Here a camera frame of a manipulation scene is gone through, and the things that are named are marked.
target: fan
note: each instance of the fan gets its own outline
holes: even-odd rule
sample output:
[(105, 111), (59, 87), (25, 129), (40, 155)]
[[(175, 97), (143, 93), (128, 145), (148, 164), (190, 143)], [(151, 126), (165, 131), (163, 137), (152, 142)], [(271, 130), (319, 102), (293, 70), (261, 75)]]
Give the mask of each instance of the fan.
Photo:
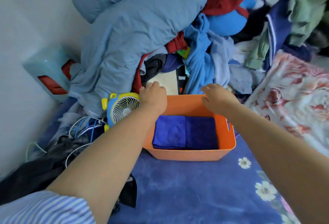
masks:
[(129, 113), (139, 106), (139, 95), (129, 92), (122, 94), (111, 93), (109, 100), (102, 98), (103, 110), (107, 110), (107, 125), (104, 126), (105, 132), (113, 125), (126, 117)]

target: person's right hand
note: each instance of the person's right hand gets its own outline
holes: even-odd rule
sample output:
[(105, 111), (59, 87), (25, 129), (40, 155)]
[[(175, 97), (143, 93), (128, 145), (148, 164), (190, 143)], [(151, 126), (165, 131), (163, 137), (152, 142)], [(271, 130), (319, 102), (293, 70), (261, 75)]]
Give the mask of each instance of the person's right hand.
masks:
[(159, 82), (147, 83), (146, 88), (141, 87), (139, 90), (140, 105), (151, 108), (150, 112), (160, 116), (167, 108), (167, 92)]
[(205, 107), (213, 113), (226, 118), (230, 110), (240, 105), (237, 98), (229, 90), (225, 90), (220, 85), (209, 84), (204, 86), (201, 91), (207, 96), (202, 98)]

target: orange storage bin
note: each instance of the orange storage bin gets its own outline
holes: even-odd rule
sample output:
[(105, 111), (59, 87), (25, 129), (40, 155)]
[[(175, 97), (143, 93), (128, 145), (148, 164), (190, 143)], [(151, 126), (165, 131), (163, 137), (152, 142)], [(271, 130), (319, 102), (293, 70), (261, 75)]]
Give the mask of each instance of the orange storage bin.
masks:
[(167, 109), (163, 115), (213, 117), (216, 124), (216, 134), (219, 150), (159, 150), (154, 149), (152, 140), (155, 125), (152, 127), (143, 148), (155, 158), (178, 161), (217, 161), (229, 153), (236, 145), (232, 124), (223, 116), (213, 114), (203, 105), (203, 95), (173, 95), (167, 96)]

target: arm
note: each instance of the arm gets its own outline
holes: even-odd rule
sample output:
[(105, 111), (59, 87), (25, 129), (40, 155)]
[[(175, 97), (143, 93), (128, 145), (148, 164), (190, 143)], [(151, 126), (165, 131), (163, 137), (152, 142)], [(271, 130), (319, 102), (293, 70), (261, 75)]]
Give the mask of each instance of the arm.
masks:
[(202, 91), (205, 106), (233, 124), (300, 221), (327, 223), (329, 159), (240, 104), (223, 87), (210, 84)]
[(97, 223), (107, 223), (155, 121), (167, 107), (158, 82), (140, 90), (140, 107), (96, 139), (47, 188), (84, 198)]

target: blue and white striped shirt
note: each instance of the blue and white striped shirt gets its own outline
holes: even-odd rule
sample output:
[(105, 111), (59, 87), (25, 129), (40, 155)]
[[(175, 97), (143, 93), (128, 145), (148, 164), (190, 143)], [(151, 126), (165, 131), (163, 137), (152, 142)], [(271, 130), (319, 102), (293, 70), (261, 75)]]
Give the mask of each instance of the blue and white striped shirt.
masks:
[(0, 206), (0, 223), (94, 224), (96, 222), (84, 199), (44, 190)]

